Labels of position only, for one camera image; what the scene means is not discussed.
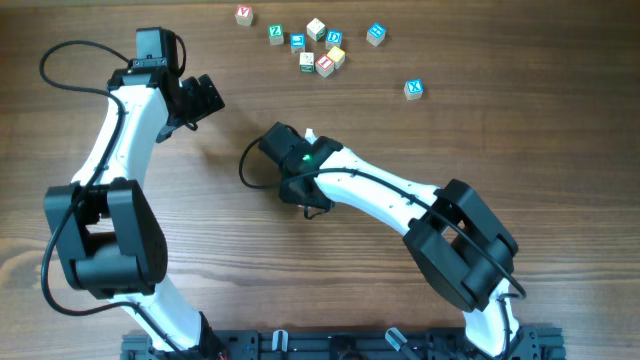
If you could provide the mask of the blue letter X block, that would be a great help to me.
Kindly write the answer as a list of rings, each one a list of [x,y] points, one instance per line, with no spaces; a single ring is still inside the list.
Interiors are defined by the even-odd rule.
[[[404,94],[407,100],[416,100],[422,97],[424,87],[420,79],[407,80],[404,86]]]

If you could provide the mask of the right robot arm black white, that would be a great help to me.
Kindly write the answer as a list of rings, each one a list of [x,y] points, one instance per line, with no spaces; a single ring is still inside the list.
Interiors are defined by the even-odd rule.
[[[282,123],[257,144],[278,168],[281,201],[303,208],[308,220],[346,204],[396,230],[428,284],[462,311],[475,350],[510,357],[519,329],[511,301],[526,295],[512,276],[518,245],[473,188],[403,179],[336,140]]]

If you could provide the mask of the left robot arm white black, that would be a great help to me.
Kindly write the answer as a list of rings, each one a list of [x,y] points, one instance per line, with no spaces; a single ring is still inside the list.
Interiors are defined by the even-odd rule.
[[[83,166],[47,190],[51,230],[41,291],[66,316],[124,309],[159,359],[215,359],[225,350],[205,315],[170,280],[164,233],[143,185],[155,145],[224,107],[208,75],[185,78],[186,48],[162,27],[136,32],[136,54],[93,94],[107,115]]]

